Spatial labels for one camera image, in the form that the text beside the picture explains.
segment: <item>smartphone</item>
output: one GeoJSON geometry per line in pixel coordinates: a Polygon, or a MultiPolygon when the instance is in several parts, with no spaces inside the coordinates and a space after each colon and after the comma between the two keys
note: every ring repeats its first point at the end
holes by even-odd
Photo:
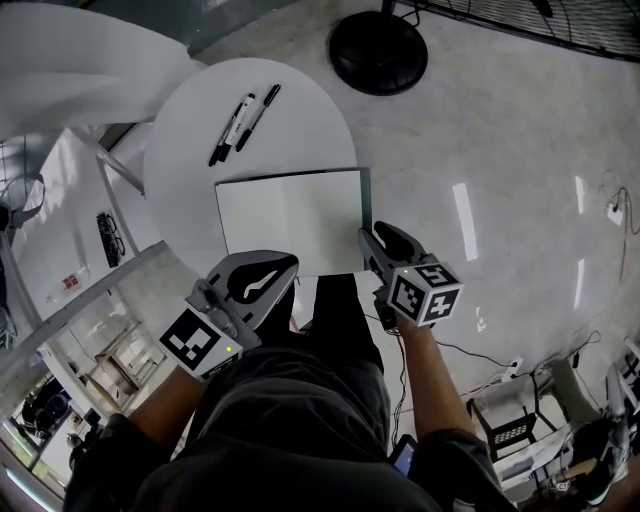
{"type": "Polygon", "coordinates": [[[411,437],[411,435],[404,434],[389,456],[389,462],[391,462],[391,465],[404,476],[409,476],[411,461],[413,460],[413,454],[417,447],[418,443],[416,440],[411,437]]]}

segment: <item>white desk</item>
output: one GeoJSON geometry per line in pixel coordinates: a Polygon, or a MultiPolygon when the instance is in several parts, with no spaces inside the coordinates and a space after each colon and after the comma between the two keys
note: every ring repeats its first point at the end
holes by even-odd
{"type": "MultiPolygon", "coordinates": [[[[251,119],[255,107],[249,112],[251,119]]],[[[144,186],[158,231],[202,276],[227,254],[215,184],[301,170],[355,167],[353,140],[331,98],[301,72],[274,61],[237,59],[183,83],[162,107],[144,157],[144,186]],[[257,106],[282,89],[240,153],[208,166],[225,124],[244,96],[257,106]]]]}

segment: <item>black round base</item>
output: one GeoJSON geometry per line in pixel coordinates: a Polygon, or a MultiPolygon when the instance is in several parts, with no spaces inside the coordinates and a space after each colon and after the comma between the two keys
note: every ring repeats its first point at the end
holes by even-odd
{"type": "Polygon", "coordinates": [[[338,24],[329,39],[329,59],[338,76],[354,89],[388,96],[418,83],[429,53],[410,23],[371,11],[338,24]]]}

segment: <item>black t-shirt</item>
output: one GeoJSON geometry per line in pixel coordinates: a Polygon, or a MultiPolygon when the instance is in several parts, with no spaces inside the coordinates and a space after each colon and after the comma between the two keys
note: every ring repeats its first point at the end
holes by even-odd
{"type": "Polygon", "coordinates": [[[112,417],[64,510],[514,510],[477,438],[427,436],[406,478],[386,460],[388,426],[374,365],[256,349],[213,379],[171,462],[112,417]]]}

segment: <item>power outlet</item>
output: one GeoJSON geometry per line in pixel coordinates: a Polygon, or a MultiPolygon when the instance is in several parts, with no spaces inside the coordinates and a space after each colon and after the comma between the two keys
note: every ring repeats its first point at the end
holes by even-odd
{"type": "Polygon", "coordinates": [[[614,224],[622,226],[622,221],[624,220],[622,208],[618,207],[618,209],[614,211],[613,206],[614,205],[612,203],[609,203],[607,205],[607,218],[610,219],[614,224]]]}
{"type": "Polygon", "coordinates": [[[515,359],[512,359],[511,362],[509,363],[509,368],[507,368],[507,370],[502,375],[502,382],[512,381],[520,371],[520,368],[522,367],[523,362],[524,362],[524,359],[522,359],[521,357],[516,357],[515,359]]]}

